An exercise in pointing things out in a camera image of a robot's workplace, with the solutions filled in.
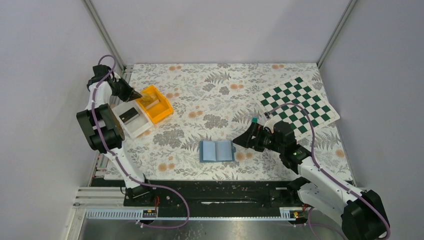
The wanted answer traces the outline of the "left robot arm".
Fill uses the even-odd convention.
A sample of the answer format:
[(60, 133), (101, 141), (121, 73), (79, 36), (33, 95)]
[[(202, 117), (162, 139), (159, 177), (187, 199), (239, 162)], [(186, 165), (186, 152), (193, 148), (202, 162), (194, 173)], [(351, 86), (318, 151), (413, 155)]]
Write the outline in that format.
[(135, 108), (135, 100), (142, 94), (134, 90), (123, 78), (115, 75), (107, 65), (98, 64), (92, 68), (94, 76), (88, 80), (90, 93), (86, 108), (76, 114), (76, 119), (89, 146), (104, 154), (118, 169), (125, 183), (125, 198), (131, 202), (148, 204), (154, 199), (154, 191), (146, 176), (137, 168), (125, 150), (124, 123), (116, 115), (110, 98), (118, 97), (130, 105), (123, 114), (127, 121), (129, 114), (142, 116)]

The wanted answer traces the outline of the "gold credit card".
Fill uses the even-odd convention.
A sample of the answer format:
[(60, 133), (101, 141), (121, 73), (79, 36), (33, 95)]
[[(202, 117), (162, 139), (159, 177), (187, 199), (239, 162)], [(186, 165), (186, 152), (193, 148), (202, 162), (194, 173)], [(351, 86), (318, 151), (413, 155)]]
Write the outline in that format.
[(155, 97), (156, 97), (156, 95), (155, 95), (154, 93), (153, 93), (153, 94), (149, 94), (149, 93), (146, 93), (146, 92), (141, 92), (140, 94), (141, 94), (141, 98), (140, 98), (140, 100), (141, 100), (141, 104), (142, 104), (142, 105), (143, 105), (146, 101), (151, 100), (153, 96), (155, 96)]

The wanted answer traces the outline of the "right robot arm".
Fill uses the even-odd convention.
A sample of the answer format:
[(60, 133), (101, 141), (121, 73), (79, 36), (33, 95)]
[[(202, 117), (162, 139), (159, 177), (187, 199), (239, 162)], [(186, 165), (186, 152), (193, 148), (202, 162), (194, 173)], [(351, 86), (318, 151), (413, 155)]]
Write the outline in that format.
[(387, 238), (390, 230), (380, 196), (361, 190), (320, 167), (311, 151), (297, 143), (287, 122), (270, 129), (252, 122), (233, 143), (257, 152), (279, 154), (283, 165), (299, 175), (287, 187), (294, 201), (314, 207), (337, 223), (349, 240)]

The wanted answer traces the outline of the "blue card holder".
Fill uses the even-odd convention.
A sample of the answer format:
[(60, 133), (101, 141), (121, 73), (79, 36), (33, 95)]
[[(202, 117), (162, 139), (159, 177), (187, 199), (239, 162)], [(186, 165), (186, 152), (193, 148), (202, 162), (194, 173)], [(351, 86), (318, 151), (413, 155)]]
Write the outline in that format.
[(222, 163), (235, 161), (236, 148), (231, 140), (201, 140), (199, 142), (200, 163)]

